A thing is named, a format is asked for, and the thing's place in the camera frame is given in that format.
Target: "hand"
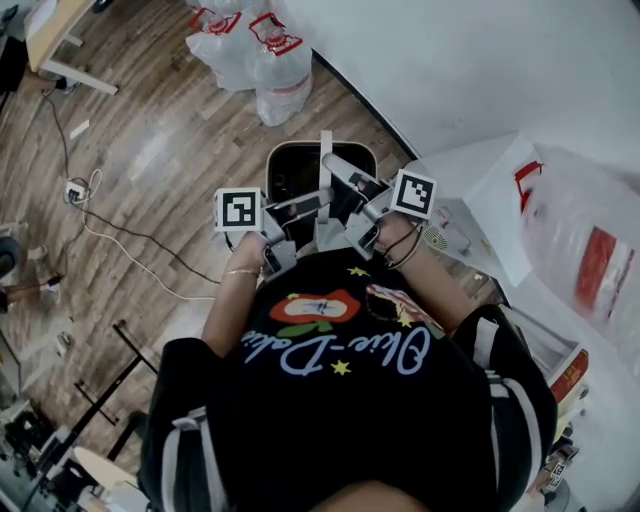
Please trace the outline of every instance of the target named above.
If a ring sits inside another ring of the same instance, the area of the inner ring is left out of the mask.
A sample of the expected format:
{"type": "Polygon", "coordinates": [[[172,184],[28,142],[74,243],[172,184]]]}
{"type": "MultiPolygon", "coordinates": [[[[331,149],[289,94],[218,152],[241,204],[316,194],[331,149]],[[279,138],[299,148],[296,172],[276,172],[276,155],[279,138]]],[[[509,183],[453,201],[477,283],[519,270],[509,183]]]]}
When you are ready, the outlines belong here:
{"type": "MultiPolygon", "coordinates": [[[[378,243],[383,250],[395,244],[402,237],[413,231],[415,228],[409,219],[401,213],[392,212],[385,215],[380,221],[380,234],[378,235],[378,243]]],[[[415,238],[409,237],[409,245],[413,244],[415,238]]]]}
{"type": "Polygon", "coordinates": [[[260,273],[260,269],[265,264],[264,248],[266,245],[267,242],[257,233],[247,233],[229,258],[225,272],[243,269],[260,273]]]}

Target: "power strip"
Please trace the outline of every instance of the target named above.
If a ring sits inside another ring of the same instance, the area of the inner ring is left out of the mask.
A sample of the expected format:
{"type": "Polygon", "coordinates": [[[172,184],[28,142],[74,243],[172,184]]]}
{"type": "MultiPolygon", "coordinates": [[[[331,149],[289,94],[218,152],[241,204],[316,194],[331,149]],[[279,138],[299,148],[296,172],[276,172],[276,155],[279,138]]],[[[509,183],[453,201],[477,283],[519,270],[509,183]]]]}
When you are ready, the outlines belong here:
{"type": "Polygon", "coordinates": [[[67,188],[65,190],[65,197],[70,203],[78,203],[84,201],[89,195],[89,189],[80,183],[75,181],[67,181],[67,188]]]}

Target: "floor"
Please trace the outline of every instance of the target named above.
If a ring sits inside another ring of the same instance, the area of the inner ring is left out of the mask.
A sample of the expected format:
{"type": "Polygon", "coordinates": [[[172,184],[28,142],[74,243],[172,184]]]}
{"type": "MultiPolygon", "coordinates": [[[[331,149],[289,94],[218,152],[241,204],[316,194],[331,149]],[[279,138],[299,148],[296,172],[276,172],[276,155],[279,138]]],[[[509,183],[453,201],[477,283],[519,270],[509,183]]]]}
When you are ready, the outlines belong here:
{"type": "MultiPolygon", "coordinates": [[[[92,73],[121,88],[114,97],[83,86],[68,97],[58,91],[51,96],[67,136],[90,120],[90,128],[69,143],[69,174],[88,180],[94,169],[103,170],[92,211],[153,235],[215,279],[229,251],[213,234],[214,192],[222,186],[261,186],[266,158],[278,143],[318,139],[321,129],[331,129],[337,140],[369,146],[383,177],[409,161],[365,107],[317,63],[303,111],[280,127],[265,127],[251,93],[217,89],[210,70],[190,55],[184,44],[192,31],[189,20],[184,2],[116,1],[102,15],[87,14],[73,31],[86,41],[82,48],[59,50],[61,60],[90,63],[92,73]]],[[[138,346],[157,364],[168,340],[199,333],[210,303],[176,299],[115,244],[82,231],[81,213],[62,202],[63,146],[51,107],[37,91],[22,88],[0,117],[0,179],[0,222],[27,222],[23,246],[46,244],[51,274],[66,274],[59,303],[50,296],[20,303],[0,317],[0,329],[19,351],[65,322],[72,325],[75,345],[66,359],[28,389],[51,420],[72,426],[89,407],[74,384],[83,382],[95,397],[133,358],[112,324],[126,320],[138,346]]],[[[175,291],[215,294],[215,285],[149,240],[118,233],[95,219],[89,224],[117,236],[175,291]]],[[[474,301],[499,297],[486,276],[453,261],[443,263],[474,301]]],[[[35,279],[28,265],[18,275],[35,279]]],[[[40,357],[27,361],[26,375],[40,357]]],[[[97,415],[81,442],[106,453],[127,415],[146,410],[153,386],[153,373],[139,367],[104,408],[116,426],[97,415]]],[[[138,450],[133,439],[118,463],[134,470],[138,450]]]]}

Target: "white cable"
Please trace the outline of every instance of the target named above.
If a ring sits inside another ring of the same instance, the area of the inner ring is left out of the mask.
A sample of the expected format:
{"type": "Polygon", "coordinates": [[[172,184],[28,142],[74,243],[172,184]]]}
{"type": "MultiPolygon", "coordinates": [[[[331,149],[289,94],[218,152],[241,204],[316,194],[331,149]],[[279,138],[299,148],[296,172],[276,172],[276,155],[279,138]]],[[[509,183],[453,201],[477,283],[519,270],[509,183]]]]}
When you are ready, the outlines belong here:
{"type": "MultiPolygon", "coordinates": [[[[98,191],[98,188],[100,187],[100,185],[102,184],[102,171],[100,169],[96,169],[95,171],[93,171],[93,173],[91,174],[91,178],[89,179],[89,193],[87,195],[86,199],[83,199],[82,201],[78,201],[73,203],[74,205],[78,205],[84,202],[89,201],[90,199],[92,199],[95,195],[96,192],[98,191]],[[96,188],[93,189],[93,180],[95,179],[96,174],[100,175],[100,181],[98,182],[98,185],[96,185],[96,188]]],[[[133,256],[131,256],[131,254],[129,254],[129,251],[127,251],[124,246],[118,242],[115,238],[109,236],[109,235],[105,235],[104,233],[97,233],[96,231],[93,231],[89,226],[87,226],[87,212],[84,210],[84,208],[81,208],[82,210],[82,224],[84,225],[84,228],[91,234],[99,236],[101,238],[106,238],[107,240],[111,240],[112,242],[114,242],[118,247],[120,247],[120,249],[122,249],[122,252],[124,252],[131,261],[133,261],[136,265],[138,265],[140,268],[142,268],[145,272],[148,272],[149,274],[151,274],[153,276],[153,278],[158,281],[158,283],[160,283],[160,286],[162,286],[167,292],[169,292],[171,295],[173,295],[174,297],[177,297],[179,299],[182,300],[215,300],[215,297],[183,297],[182,295],[180,295],[179,293],[174,292],[173,290],[169,289],[158,277],[158,275],[153,271],[153,270],[149,270],[143,263],[140,263],[140,261],[138,261],[136,258],[134,258],[133,256]]]]}

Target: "white table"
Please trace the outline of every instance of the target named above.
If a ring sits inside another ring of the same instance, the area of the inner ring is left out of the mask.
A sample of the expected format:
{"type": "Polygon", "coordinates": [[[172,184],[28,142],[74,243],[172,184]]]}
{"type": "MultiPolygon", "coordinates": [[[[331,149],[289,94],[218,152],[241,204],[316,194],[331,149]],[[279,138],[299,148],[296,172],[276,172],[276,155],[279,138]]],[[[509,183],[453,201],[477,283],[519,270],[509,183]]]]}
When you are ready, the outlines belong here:
{"type": "MultiPolygon", "coordinates": [[[[93,4],[94,0],[58,0],[53,15],[35,34],[26,39],[29,65],[32,71],[36,73],[40,69],[44,69],[114,95],[118,92],[118,88],[114,85],[103,82],[82,70],[51,58],[63,40],[75,46],[82,46],[83,41],[70,35],[69,31],[73,29],[93,4]]],[[[29,19],[30,17],[28,16],[25,20],[25,25],[29,23],[29,19]]]]}

